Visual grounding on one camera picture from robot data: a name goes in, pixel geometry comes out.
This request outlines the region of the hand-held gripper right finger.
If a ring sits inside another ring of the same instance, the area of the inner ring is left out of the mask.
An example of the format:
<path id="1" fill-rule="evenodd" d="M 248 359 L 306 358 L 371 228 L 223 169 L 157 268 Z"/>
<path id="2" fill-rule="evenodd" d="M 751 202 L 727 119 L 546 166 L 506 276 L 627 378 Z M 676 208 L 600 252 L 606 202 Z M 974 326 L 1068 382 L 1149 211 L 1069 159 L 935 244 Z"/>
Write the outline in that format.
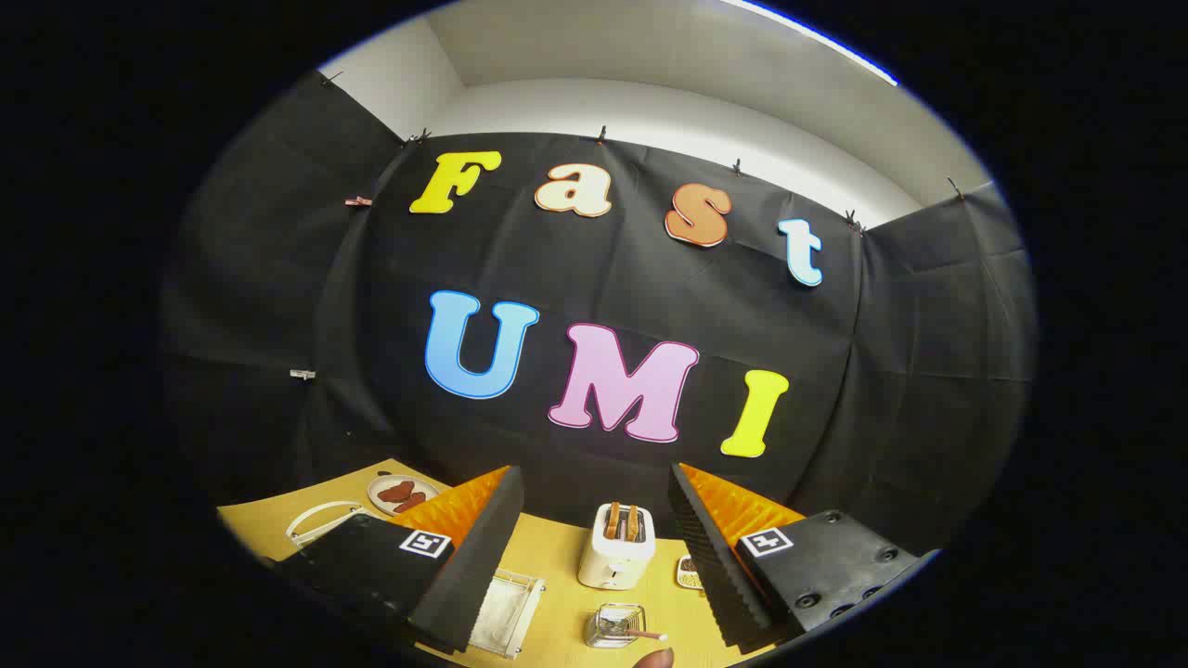
<path id="1" fill-rule="evenodd" d="M 798 643 L 857 617 L 936 557 L 843 511 L 802 515 L 691 465 L 666 494 L 723 643 Z"/>

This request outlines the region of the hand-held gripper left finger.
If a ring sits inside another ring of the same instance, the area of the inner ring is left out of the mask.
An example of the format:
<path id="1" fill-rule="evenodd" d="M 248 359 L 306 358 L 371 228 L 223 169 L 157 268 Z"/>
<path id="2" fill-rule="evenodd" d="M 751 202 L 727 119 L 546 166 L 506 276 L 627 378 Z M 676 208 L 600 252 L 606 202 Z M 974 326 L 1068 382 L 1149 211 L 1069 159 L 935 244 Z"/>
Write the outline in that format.
<path id="1" fill-rule="evenodd" d="M 463 651 L 522 508 L 522 470 L 500 467 L 394 519 L 345 519 L 273 571 L 377 639 Z"/>

